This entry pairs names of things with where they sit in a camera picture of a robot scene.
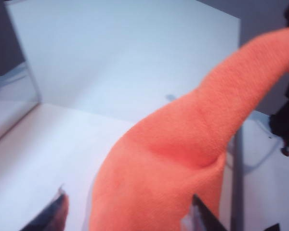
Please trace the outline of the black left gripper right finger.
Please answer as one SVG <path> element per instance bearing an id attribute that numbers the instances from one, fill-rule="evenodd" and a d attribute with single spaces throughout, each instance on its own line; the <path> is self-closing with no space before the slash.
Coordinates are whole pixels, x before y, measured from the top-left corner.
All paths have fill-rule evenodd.
<path id="1" fill-rule="evenodd" d="M 192 230 L 227 231 L 197 194 L 194 194 L 192 198 Z"/>

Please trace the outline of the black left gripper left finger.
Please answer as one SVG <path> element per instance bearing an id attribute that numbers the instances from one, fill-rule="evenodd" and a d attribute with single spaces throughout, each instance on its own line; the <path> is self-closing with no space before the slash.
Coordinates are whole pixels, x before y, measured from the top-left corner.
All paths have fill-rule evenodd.
<path id="1" fill-rule="evenodd" d="M 21 230 L 64 231 L 69 211 L 69 197 L 60 187 L 54 198 Z"/>

